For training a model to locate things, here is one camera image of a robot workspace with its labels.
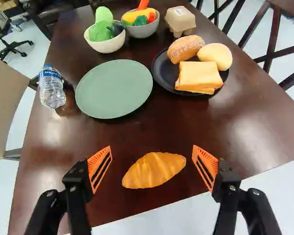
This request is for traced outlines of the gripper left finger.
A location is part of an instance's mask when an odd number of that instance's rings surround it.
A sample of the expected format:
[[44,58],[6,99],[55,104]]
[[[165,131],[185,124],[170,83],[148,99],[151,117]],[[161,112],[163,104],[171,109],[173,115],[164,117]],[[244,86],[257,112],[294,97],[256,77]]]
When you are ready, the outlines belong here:
[[62,217],[68,216],[70,234],[90,235],[85,209],[98,189],[111,162],[110,146],[90,158],[79,160],[62,178],[65,189],[43,192],[26,227],[26,235],[56,235]]

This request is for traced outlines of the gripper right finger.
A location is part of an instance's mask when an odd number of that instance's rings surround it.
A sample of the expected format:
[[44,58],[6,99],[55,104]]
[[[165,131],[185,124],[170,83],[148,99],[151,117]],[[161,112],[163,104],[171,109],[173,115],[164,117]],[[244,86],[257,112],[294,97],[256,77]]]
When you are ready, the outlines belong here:
[[241,189],[241,177],[224,159],[194,145],[192,161],[213,199],[220,204],[214,235],[233,235],[238,212],[245,219],[249,235],[281,234],[266,194],[257,188]]

